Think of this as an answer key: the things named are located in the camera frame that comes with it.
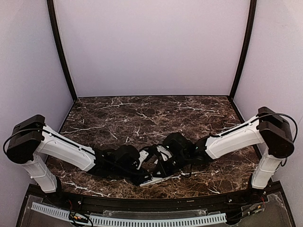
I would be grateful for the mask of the white remote control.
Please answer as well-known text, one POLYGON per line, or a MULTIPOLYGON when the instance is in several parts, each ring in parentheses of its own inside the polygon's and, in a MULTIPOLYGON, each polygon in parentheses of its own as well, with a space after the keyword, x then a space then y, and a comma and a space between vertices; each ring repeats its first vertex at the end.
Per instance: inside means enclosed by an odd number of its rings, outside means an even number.
POLYGON ((140 184, 140 187, 145 187, 145 186, 161 183, 161 182, 164 182, 164 181, 169 180, 169 179, 175 179, 175 178, 180 179, 183 176, 186 176, 186 175, 185 174, 179 174, 179 175, 176 175, 176 176, 169 176, 169 177, 165 177, 165 178, 153 177, 151 180, 140 184))

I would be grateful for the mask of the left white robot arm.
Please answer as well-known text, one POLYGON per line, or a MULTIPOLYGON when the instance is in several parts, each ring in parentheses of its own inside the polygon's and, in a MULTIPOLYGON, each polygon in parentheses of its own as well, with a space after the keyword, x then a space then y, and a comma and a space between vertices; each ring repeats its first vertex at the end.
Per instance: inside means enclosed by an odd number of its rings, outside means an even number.
POLYGON ((152 178, 151 173, 142 167, 148 153, 139 152, 131 145, 106 150, 81 145, 47 126, 45 117, 39 114, 14 127, 12 135, 3 144, 3 151, 10 161, 23 166, 45 193, 58 192, 61 183, 41 160, 41 154, 98 177, 128 178, 135 185, 152 178))

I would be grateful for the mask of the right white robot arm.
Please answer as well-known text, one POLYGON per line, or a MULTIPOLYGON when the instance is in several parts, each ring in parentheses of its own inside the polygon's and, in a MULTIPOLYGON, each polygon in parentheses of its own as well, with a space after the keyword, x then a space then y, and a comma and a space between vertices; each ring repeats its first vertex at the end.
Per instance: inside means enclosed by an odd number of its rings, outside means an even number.
POLYGON ((281 162, 294 152, 298 133, 291 132, 290 119, 289 115, 275 113, 264 106, 243 124, 201 138, 196 143, 180 133, 172 133, 162 144, 152 146, 160 166, 153 176, 166 178, 186 165, 206 165, 236 150, 264 143, 267 150, 252 174, 250 185, 253 189, 265 189, 281 162))

